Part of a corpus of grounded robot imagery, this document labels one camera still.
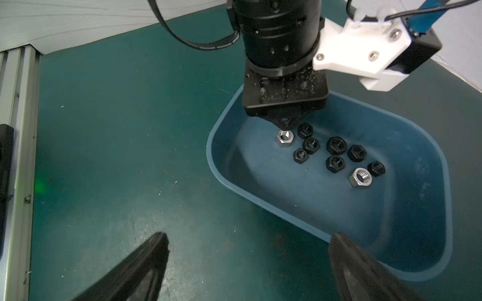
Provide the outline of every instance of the green mat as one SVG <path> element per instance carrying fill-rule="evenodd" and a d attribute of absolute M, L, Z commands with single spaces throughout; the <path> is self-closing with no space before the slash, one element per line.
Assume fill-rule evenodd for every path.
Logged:
<path fill-rule="evenodd" d="M 324 1 L 323 15 L 343 23 L 344 2 Z M 170 24 L 197 41 L 231 30 L 223 6 Z M 72 299 L 156 231 L 171 242 L 160 300 L 338 300 L 328 245 L 209 170 L 209 131 L 243 72 L 241 42 L 200 52 L 160 25 L 41 58 L 31 301 Z M 366 91 L 353 76 L 328 80 L 440 144 L 455 249 L 440 276 L 412 286 L 428 299 L 480 300 L 482 94 L 433 61 L 389 93 Z"/>

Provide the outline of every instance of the metal nut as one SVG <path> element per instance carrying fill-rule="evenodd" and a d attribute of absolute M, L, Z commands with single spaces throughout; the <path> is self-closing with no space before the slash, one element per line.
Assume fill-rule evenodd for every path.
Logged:
<path fill-rule="evenodd" d="M 303 140 L 313 136 L 313 127 L 307 123 L 300 124 L 298 126 L 298 136 Z"/>
<path fill-rule="evenodd" d="M 299 148 L 293 153 L 293 159 L 296 163 L 303 164 L 303 162 L 308 160 L 308 153 L 303 148 Z"/>
<path fill-rule="evenodd" d="M 379 177 L 385 173 L 385 166 L 382 163 L 375 161 L 368 164 L 367 170 L 374 177 Z"/>
<path fill-rule="evenodd" d="M 353 187 L 367 187 L 372 183 L 372 175 L 365 168 L 358 167 L 348 177 Z"/>
<path fill-rule="evenodd" d="M 310 155 L 313 155 L 320 149 L 320 143 L 315 138 L 307 138 L 303 141 L 302 146 Z"/>
<path fill-rule="evenodd" d="M 347 151 L 347 143 L 341 137 L 331 137 L 326 143 L 326 150 L 332 155 L 341 155 Z"/>
<path fill-rule="evenodd" d="M 361 145 L 352 145 L 347 152 L 348 158 L 353 162 L 362 162 L 366 158 L 366 150 Z"/>
<path fill-rule="evenodd" d="M 293 138 L 295 137 L 295 135 L 293 134 L 292 131 L 283 131 L 283 130 L 280 130 L 278 132 L 278 137 L 277 137 L 277 141 L 278 141 L 278 144 L 280 146 L 290 146 L 291 143 L 293 143 Z"/>
<path fill-rule="evenodd" d="M 333 155 L 326 160 L 326 168 L 332 173 L 337 173 L 345 168 L 345 162 L 342 157 Z"/>

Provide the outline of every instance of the threaded hole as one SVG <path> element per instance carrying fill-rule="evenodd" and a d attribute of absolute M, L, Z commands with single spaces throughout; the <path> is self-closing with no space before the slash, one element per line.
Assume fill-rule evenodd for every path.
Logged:
<path fill-rule="evenodd" d="M 308 124 L 305 124 L 301 127 L 301 131 L 304 133 L 304 134 L 308 134 L 309 133 L 309 126 Z"/>
<path fill-rule="evenodd" d="M 333 158 L 332 162 L 336 165 L 336 167 L 341 167 L 341 165 L 343 164 L 340 160 L 340 158 Z"/>
<path fill-rule="evenodd" d="M 292 134 L 290 131 L 281 131 L 280 133 L 278 133 L 278 135 L 281 138 L 281 140 L 288 141 L 291 139 Z"/>
<path fill-rule="evenodd" d="M 362 181 L 363 183 L 367 183 L 370 176 L 368 175 L 368 173 L 364 170 L 359 170 L 357 171 L 357 178 L 358 180 Z"/>
<path fill-rule="evenodd" d="M 359 146 L 353 148 L 353 152 L 359 157 L 363 157 L 365 155 L 365 151 Z"/>
<path fill-rule="evenodd" d="M 299 152 L 296 154 L 296 157 L 298 157 L 298 159 L 303 160 L 303 159 L 306 157 L 306 154 L 305 154 L 305 152 L 299 151 Z"/>
<path fill-rule="evenodd" d="M 308 140 L 308 145 L 311 148 L 316 148 L 318 146 L 318 143 L 316 143 L 316 140 Z"/>
<path fill-rule="evenodd" d="M 335 139 L 333 139 L 333 145 L 336 148 L 341 149 L 341 148 L 343 148 L 343 141 L 341 141 L 341 139 L 335 138 Z"/>

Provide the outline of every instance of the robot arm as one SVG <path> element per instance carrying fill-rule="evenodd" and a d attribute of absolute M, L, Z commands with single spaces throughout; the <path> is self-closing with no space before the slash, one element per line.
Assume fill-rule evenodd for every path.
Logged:
<path fill-rule="evenodd" d="M 246 67 L 242 103 L 249 116 L 290 130 L 328 97 L 325 70 L 357 75 L 373 91 L 389 91 L 442 48 L 431 29 L 448 9 L 478 0 L 446 4 L 426 0 L 417 10 L 353 14 L 343 27 L 320 17 L 321 0 L 228 0 L 234 33 L 213 43 L 176 36 L 155 0 L 148 0 L 160 23 L 177 40 L 198 50 L 216 50 L 243 36 Z"/>

